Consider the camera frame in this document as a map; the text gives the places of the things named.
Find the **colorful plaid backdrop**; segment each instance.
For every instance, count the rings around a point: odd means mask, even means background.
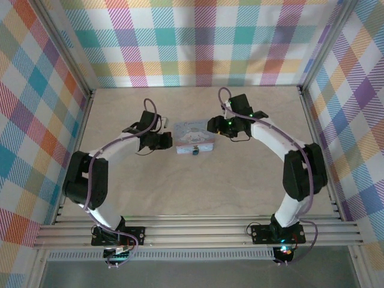
[[[384,283],[384,0],[360,0],[310,89],[348,220]]]
[[[343,0],[45,0],[104,88],[303,81]]]
[[[0,287],[20,287],[47,224],[85,96],[27,0],[0,3]]]

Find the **small box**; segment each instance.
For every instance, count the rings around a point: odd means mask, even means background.
[[[185,121],[174,126],[174,141],[178,154],[211,151],[214,148],[215,134],[206,130],[208,120]]]

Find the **purple cable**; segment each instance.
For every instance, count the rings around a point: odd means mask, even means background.
[[[310,161],[308,159],[308,156],[306,155],[306,153],[304,152],[304,150],[300,147],[299,144],[296,143],[296,141],[294,141],[289,135],[287,135],[284,131],[282,131],[281,129],[277,128],[276,126],[273,126],[271,125],[270,123],[267,123],[263,120],[260,120],[260,119],[256,119],[256,118],[253,118],[253,117],[249,117],[249,116],[245,116],[245,115],[241,115],[241,114],[238,114],[238,113],[235,113],[233,111],[231,111],[223,102],[223,100],[221,99],[221,91],[222,90],[225,90],[228,92],[229,94],[229,98],[232,97],[232,94],[231,92],[229,91],[228,88],[226,87],[221,87],[219,90],[218,90],[218,100],[222,106],[222,108],[224,108],[225,110],[227,110],[228,112],[234,114],[235,116],[239,117],[239,118],[243,118],[243,119],[248,119],[248,120],[254,120],[260,124],[263,124],[267,127],[269,127],[270,129],[273,129],[274,131],[276,131],[277,133],[279,133],[280,135],[282,135],[285,139],[287,139],[290,143],[292,143],[299,151],[300,153],[302,154],[303,158],[304,158],[304,161],[305,161],[305,164],[307,165],[307,170],[308,170],[308,177],[309,177],[309,182],[310,182],[310,200],[309,200],[309,203],[307,205],[307,207],[302,211],[300,212],[297,217],[299,216],[303,216],[304,214],[306,214],[312,207],[312,203],[313,203],[313,195],[314,195],[314,187],[313,187],[313,174],[312,174],[312,169],[311,169],[311,165],[310,165]],[[315,228],[315,236],[314,236],[314,239],[313,239],[313,242],[311,244],[311,246],[309,247],[309,249],[307,250],[306,253],[304,253],[303,255],[301,255],[300,257],[298,257],[298,259],[296,261],[291,261],[291,263],[295,263],[299,260],[301,260],[302,258],[304,258],[310,251],[311,249],[313,248],[313,246],[315,245],[316,243],[316,240],[317,240],[317,236],[319,234],[319,231],[317,229],[317,226],[314,222],[312,221],[308,221],[308,220],[301,220],[302,222],[304,223],[310,223],[314,226]]]
[[[145,110],[147,110],[147,108],[146,108],[146,102],[147,101],[149,101],[153,105],[154,110],[155,110],[154,111],[155,112],[155,116],[154,116],[154,119],[153,119],[152,123],[150,124],[150,126],[147,129],[145,129],[145,130],[143,130],[141,132],[136,133],[135,135],[129,135],[127,137],[118,138],[118,139],[115,139],[115,140],[109,142],[108,144],[106,144],[102,148],[100,148],[100,150],[97,151],[95,153],[95,155],[92,157],[91,162],[89,163],[89,169],[88,169],[88,193],[87,193],[85,204],[84,204],[84,207],[83,207],[84,211],[88,212],[89,202],[91,201],[91,195],[92,195],[92,167],[94,165],[96,157],[99,156],[105,149],[107,149],[108,147],[111,147],[112,145],[114,145],[114,144],[116,144],[116,143],[118,143],[120,141],[124,141],[124,140],[130,139],[130,138],[133,138],[133,137],[137,137],[137,136],[143,135],[144,133],[146,133],[150,129],[152,129],[152,127],[156,124],[156,120],[157,120],[157,108],[156,108],[156,105],[155,105],[155,103],[151,99],[145,98],[144,99],[144,108],[145,108]],[[134,246],[133,251],[130,252],[129,257],[126,260],[124,260],[123,262],[120,263],[120,266],[124,265],[125,263],[127,263],[133,257],[133,255],[136,253],[136,251],[137,251],[137,248],[139,246],[139,242],[138,242],[137,238],[135,236],[131,235],[131,234],[128,234],[128,233],[124,233],[124,232],[120,232],[120,231],[114,231],[111,228],[101,224],[91,213],[88,213],[88,214],[95,221],[97,226],[100,226],[103,229],[105,229],[107,231],[110,231],[112,233],[130,237],[130,238],[132,238],[135,241],[135,246]],[[109,267],[113,267],[110,264],[109,259],[107,259],[107,262],[108,262],[108,266]]]

